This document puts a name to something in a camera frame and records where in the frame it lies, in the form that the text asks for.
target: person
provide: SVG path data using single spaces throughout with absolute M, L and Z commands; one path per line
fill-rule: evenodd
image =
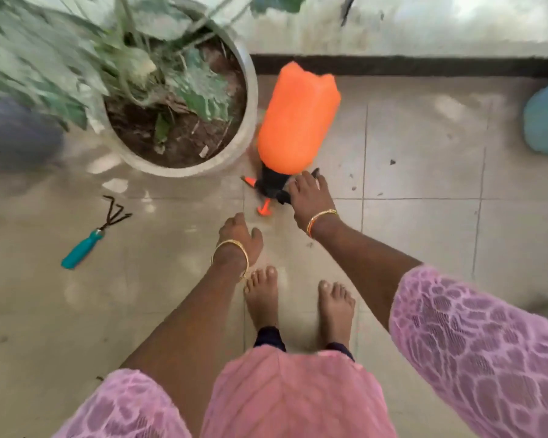
M 349 228 L 323 176 L 304 172 L 289 191 L 299 228 L 331 254 L 402 355 L 477 435 L 548 438 L 548 320 Z M 253 272 L 244 294 L 256 344 L 217 376 L 228 306 L 262 235 L 237 214 L 217 246 L 180 306 L 54 436 L 395 437 L 380 385 L 347 348 L 355 303 L 340 284 L 318 287 L 324 350 L 288 354 L 276 269 Z

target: orange spray bottle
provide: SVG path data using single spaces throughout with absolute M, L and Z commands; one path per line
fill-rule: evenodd
M 266 197 L 258 213 L 271 214 L 272 198 L 290 203 L 290 195 L 283 188 L 292 175 L 313 162 L 340 102 L 333 75 L 315 75 L 295 62 L 282 68 L 258 133 L 262 178 L 243 177 Z

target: orange bottle body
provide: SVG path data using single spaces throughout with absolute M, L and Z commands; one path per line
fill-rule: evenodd
M 305 170 L 316 157 L 340 102 L 333 75 L 315 75 L 295 62 L 284 66 L 258 134 L 263 163 L 285 175 Z

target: teal handle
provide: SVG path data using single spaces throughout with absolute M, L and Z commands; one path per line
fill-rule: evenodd
M 84 239 L 71 250 L 70 254 L 61 262 L 61 265 L 66 269 L 74 269 L 102 238 L 103 232 L 98 229 L 94 230 L 89 234 L 88 238 Z

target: pink lace sleeve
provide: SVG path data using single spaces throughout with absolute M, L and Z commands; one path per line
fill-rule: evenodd
M 190 438 L 178 409 L 152 378 L 112 372 L 53 438 Z
M 428 266 L 400 282 L 390 333 L 482 437 L 548 438 L 548 320 Z

